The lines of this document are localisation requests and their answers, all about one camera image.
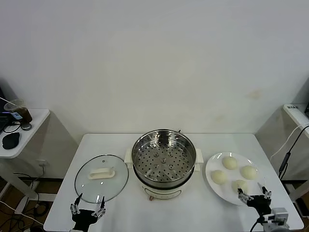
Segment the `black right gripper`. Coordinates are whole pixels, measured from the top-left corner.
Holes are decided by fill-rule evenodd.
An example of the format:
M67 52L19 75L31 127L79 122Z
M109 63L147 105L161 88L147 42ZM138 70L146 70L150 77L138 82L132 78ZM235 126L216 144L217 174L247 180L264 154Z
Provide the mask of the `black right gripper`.
M268 215L271 213L270 204L271 204L272 192L268 191L267 188L262 184L260 184L259 182L257 184L261 189L263 195L250 196L244 193L241 188L238 188L238 198L242 202L247 202L246 205L248 207L254 208L257 211L258 215L260 216Z

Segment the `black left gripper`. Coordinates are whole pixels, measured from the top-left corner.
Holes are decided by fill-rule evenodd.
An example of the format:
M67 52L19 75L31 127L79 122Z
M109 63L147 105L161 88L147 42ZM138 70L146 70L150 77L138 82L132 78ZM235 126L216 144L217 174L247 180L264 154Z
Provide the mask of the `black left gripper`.
M75 199L74 203L70 205L70 212L72 214L72 220L75 222L73 230L87 231L90 225L97 223L97 218L101 218L105 212L105 197L102 197L100 207L97 211L80 209L79 203L82 198L82 193Z

